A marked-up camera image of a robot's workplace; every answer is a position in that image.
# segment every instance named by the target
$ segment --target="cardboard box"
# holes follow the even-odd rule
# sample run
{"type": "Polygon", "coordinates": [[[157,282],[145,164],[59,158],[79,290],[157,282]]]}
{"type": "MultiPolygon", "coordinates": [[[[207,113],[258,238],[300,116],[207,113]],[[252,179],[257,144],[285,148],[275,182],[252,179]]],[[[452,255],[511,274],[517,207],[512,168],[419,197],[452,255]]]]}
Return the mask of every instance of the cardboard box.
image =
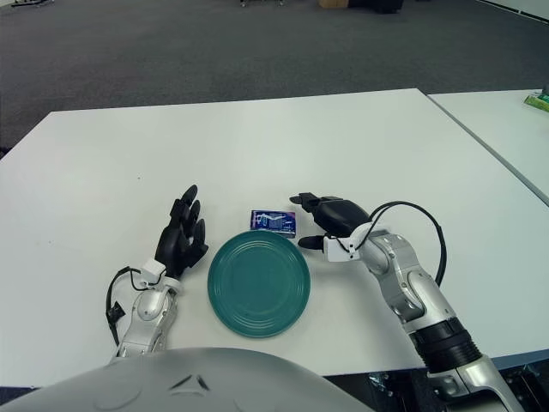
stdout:
{"type": "Polygon", "coordinates": [[[318,0],[323,9],[344,9],[348,6],[349,0],[318,0]]]}

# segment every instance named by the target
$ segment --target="black rubber joint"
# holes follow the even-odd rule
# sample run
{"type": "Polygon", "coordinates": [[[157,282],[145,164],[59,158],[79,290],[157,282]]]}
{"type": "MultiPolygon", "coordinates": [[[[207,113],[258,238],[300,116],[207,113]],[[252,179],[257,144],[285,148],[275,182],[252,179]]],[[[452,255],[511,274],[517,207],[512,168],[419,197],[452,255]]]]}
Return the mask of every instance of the black rubber joint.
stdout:
{"type": "Polygon", "coordinates": [[[458,318],[417,330],[410,338],[431,373],[462,367],[482,356],[458,318]]]}

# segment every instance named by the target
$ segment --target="white wall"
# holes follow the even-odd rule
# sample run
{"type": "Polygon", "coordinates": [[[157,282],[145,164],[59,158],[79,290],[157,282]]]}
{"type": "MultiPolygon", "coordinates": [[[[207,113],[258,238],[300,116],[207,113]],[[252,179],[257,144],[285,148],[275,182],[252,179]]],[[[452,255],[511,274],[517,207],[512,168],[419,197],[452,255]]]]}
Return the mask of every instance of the white wall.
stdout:
{"type": "Polygon", "coordinates": [[[549,0],[488,0],[520,11],[549,19],[549,0]]]}

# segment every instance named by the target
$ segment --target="teal plate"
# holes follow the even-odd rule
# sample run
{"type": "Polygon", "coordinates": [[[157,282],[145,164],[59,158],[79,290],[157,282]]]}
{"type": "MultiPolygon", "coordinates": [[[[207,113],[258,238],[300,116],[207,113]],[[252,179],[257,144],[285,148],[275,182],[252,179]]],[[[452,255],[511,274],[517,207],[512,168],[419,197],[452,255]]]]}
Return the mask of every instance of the teal plate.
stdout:
{"type": "Polygon", "coordinates": [[[208,296],[227,328],[249,337],[281,333],[298,320],[311,290],[309,269],[292,242],[256,230],[227,241],[208,274],[208,296]]]}

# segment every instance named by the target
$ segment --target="wire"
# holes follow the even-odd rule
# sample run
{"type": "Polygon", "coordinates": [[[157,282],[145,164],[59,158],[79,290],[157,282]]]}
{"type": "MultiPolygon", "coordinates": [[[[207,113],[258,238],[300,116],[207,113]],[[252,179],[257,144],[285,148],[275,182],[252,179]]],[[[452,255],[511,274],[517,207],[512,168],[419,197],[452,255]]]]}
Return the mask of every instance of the wire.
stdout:
{"type": "Polygon", "coordinates": [[[133,269],[133,268],[130,269],[131,287],[132,287],[133,289],[135,289],[137,292],[142,292],[143,290],[147,290],[147,289],[148,289],[147,287],[145,287],[145,288],[138,288],[138,287],[136,286],[136,284],[134,283],[134,272],[136,272],[136,273],[141,273],[141,271],[138,270],[138,269],[133,269]]]}
{"type": "Polygon", "coordinates": [[[109,324],[109,329],[112,333],[112,339],[118,346],[120,344],[120,341],[118,339],[118,332],[117,332],[117,321],[125,314],[124,309],[118,304],[118,302],[114,302],[114,306],[112,305],[112,287],[116,283],[117,279],[125,275],[126,273],[130,273],[130,280],[131,280],[131,287],[135,289],[137,292],[142,292],[144,290],[147,290],[148,287],[158,285],[160,283],[160,279],[162,278],[162,275],[166,273],[166,269],[164,269],[158,276],[158,281],[156,283],[148,283],[145,288],[138,288],[136,286],[136,283],[134,282],[134,273],[141,273],[139,269],[131,268],[130,266],[126,266],[125,268],[122,268],[117,272],[117,274],[112,278],[111,284],[109,285],[109,288],[106,291],[106,321],[109,324]]]}
{"type": "MultiPolygon", "coordinates": [[[[444,272],[446,271],[446,263],[447,263],[447,260],[448,260],[448,254],[447,254],[447,251],[446,251],[446,241],[444,240],[443,229],[440,227],[437,220],[427,210],[423,209],[421,206],[419,206],[415,203],[404,202],[404,201],[394,201],[394,202],[384,203],[381,206],[379,206],[378,208],[376,208],[371,213],[370,218],[372,219],[375,215],[377,215],[377,217],[374,219],[373,223],[370,226],[370,229],[368,229],[368,232],[366,232],[365,237],[360,241],[359,245],[356,246],[355,249],[359,249],[360,247],[362,247],[364,245],[364,243],[368,240],[368,237],[370,236],[370,233],[373,231],[374,227],[376,226],[376,224],[379,221],[379,219],[381,218],[381,216],[387,210],[389,210],[389,209],[391,209],[395,206],[399,206],[399,205],[409,206],[411,208],[419,210],[421,213],[423,213],[425,216],[427,216],[429,218],[429,220],[432,222],[432,224],[434,225],[434,227],[437,231],[438,242],[440,243],[440,260],[438,262],[438,269],[437,269],[437,275],[435,277],[435,282],[437,283],[438,286],[440,286],[440,284],[442,283],[443,278],[444,278],[444,272]]],[[[345,251],[349,252],[349,250],[341,243],[340,240],[338,240],[338,243],[340,244],[340,246],[345,251]]]]}

